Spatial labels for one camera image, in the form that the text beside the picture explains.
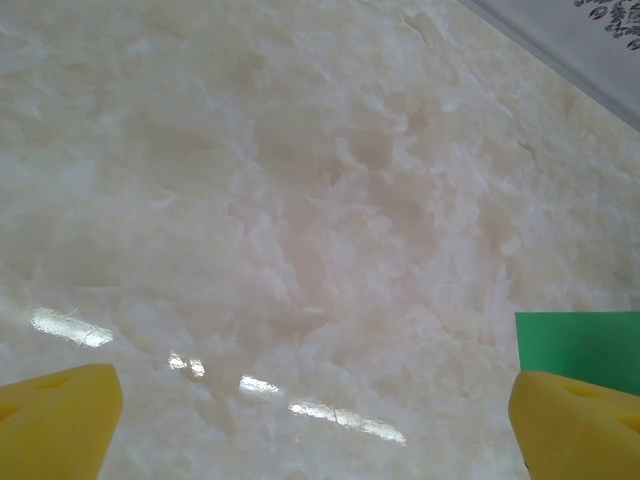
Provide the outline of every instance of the yellow sponge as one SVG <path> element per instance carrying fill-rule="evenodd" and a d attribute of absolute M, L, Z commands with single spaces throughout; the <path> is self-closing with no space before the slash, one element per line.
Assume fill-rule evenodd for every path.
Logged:
<path fill-rule="evenodd" d="M 0 387 L 0 477 L 88 480 L 122 410 L 111 365 L 85 365 Z"/>
<path fill-rule="evenodd" d="M 509 417 L 532 480 L 640 478 L 640 397 L 523 372 Z"/>

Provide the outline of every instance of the beige marble veining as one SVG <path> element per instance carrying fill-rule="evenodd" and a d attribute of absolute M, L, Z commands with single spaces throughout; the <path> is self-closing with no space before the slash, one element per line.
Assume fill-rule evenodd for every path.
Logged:
<path fill-rule="evenodd" d="M 450 0 L 5 2 L 0 383 L 113 363 L 104 480 L 525 479 L 513 313 L 640 308 L 639 147 Z"/>

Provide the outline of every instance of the green card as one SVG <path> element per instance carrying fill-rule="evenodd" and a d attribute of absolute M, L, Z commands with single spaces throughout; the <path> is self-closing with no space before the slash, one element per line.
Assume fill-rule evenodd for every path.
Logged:
<path fill-rule="evenodd" d="M 520 369 L 640 395 L 640 312 L 516 313 Z"/>

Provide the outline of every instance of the dark pattern on wall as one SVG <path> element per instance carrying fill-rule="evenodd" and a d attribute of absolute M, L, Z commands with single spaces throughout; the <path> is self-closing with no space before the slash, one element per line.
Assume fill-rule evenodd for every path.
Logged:
<path fill-rule="evenodd" d="M 592 3 L 599 5 L 591 10 L 589 18 L 600 20 L 607 18 L 607 32 L 614 38 L 638 37 L 627 44 L 629 50 L 640 50 L 640 1 L 638 0 L 574 0 L 576 7 Z"/>

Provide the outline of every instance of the polished marble surface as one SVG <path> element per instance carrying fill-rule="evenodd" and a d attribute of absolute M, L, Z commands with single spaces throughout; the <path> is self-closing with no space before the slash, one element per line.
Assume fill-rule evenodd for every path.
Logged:
<path fill-rule="evenodd" d="M 0 382 L 113 363 L 103 480 L 524 479 L 513 312 L 640 308 L 639 145 L 452 1 L 5 2 Z"/>

